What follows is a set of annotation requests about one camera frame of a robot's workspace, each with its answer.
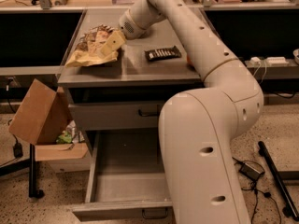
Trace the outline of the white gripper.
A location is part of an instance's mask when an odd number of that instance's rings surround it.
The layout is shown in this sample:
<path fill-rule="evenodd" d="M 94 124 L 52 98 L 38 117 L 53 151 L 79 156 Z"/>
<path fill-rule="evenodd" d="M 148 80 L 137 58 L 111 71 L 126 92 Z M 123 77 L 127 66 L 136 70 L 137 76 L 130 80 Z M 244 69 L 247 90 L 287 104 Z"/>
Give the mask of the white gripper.
<path fill-rule="evenodd" d="M 97 55 L 100 58 L 117 59 L 118 50 L 126 42 L 126 38 L 129 40 L 138 39 L 146 32 L 145 29 L 135 23 L 129 9 L 120 17 L 119 28 L 121 31 L 114 31 L 104 45 L 97 50 Z"/>

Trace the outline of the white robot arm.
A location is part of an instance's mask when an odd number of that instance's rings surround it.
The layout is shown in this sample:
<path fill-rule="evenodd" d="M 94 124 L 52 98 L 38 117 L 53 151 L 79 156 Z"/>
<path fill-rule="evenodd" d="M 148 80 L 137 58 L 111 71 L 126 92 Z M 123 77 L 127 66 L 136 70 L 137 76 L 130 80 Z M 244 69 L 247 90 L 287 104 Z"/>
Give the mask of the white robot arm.
<path fill-rule="evenodd" d="M 163 106 L 159 141 L 177 224 L 250 224 L 232 159 L 232 139 L 261 116 L 263 92 L 245 65 L 184 0 L 137 0 L 119 27 L 136 39 L 169 20 L 203 88 Z"/>

